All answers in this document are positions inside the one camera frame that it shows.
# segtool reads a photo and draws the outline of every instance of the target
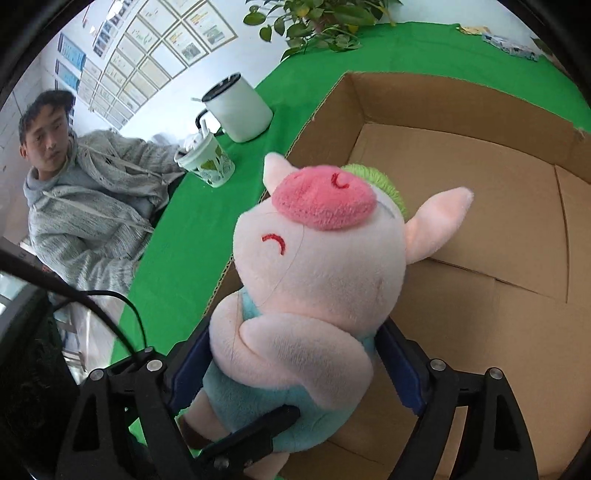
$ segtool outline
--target green tablecloth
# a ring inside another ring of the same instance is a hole
[[[238,216],[263,192],[262,160],[286,153],[300,129],[348,71],[411,72],[480,83],[510,93],[591,131],[591,109],[574,84],[547,59],[511,57],[480,37],[452,25],[379,25],[361,33],[363,47],[347,53],[310,50],[285,61],[258,87],[275,117],[269,130],[247,144],[222,144],[236,172],[219,189],[187,176],[167,208],[145,253],[130,292],[148,342],[166,353],[186,339],[201,318],[232,253]],[[265,44],[253,55],[263,55]],[[140,347],[134,315],[125,310],[123,330]],[[115,346],[113,360],[126,356]]]

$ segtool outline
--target plush toy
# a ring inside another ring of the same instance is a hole
[[[190,446],[203,447],[284,404],[299,407],[275,453],[245,470],[272,480],[291,452],[324,442],[353,413],[406,265],[450,239],[472,192],[439,193],[405,224],[398,192],[375,169],[298,170],[269,154],[263,182],[271,197],[234,232],[244,288],[212,314],[213,362],[180,427]]]

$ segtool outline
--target paper cup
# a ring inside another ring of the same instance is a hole
[[[226,183],[236,170],[234,163],[211,132],[186,155],[181,157],[177,153],[174,161],[213,188]]]

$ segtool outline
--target black cable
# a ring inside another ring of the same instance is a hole
[[[79,292],[73,287],[70,287],[67,283],[54,277],[53,275],[42,272],[38,268],[29,265],[24,260],[21,260],[14,255],[0,249],[0,270],[5,271],[7,274],[13,277],[20,278],[26,282],[29,282],[36,287],[43,288],[48,291],[52,291],[72,299],[81,305],[84,305],[92,313],[94,313],[100,320],[115,334],[119,341],[123,344],[125,349],[128,351],[133,362],[139,365],[137,354],[134,347],[131,345],[129,339],[121,331],[121,329],[113,322],[113,320],[101,309],[87,294]]]
[[[135,314],[135,318],[138,321],[139,324],[139,329],[142,332],[142,340],[144,341],[144,348],[148,348],[148,340],[146,337],[146,331],[144,329],[144,322],[142,322],[141,317],[139,316],[139,312],[138,309],[135,308],[135,305],[132,303],[132,301],[130,299],[128,299],[127,297],[125,297],[124,295],[122,295],[121,293],[117,293],[115,291],[110,291],[110,290],[84,290],[81,293],[86,293],[89,297],[94,297],[94,296],[105,296],[105,297],[114,297],[116,299],[121,300],[122,302],[125,302],[125,304],[131,309],[133,310],[134,314]],[[63,302],[60,302],[54,309],[53,309],[53,313],[57,312],[58,310],[61,310],[63,307],[69,305],[70,303],[72,303],[73,300],[64,300]]]

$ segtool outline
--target man's hair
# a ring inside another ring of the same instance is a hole
[[[18,138],[21,145],[25,144],[28,130],[31,128],[31,123],[41,113],[41,109],[49,105],[55,111],[58,108],[63,108],[66,115],[72,111],[74,107],[74,95],[67,90],[46,90],[41,93],[35,101],[27,108],[27,111],[22,115],[21,121],[18,124]]]

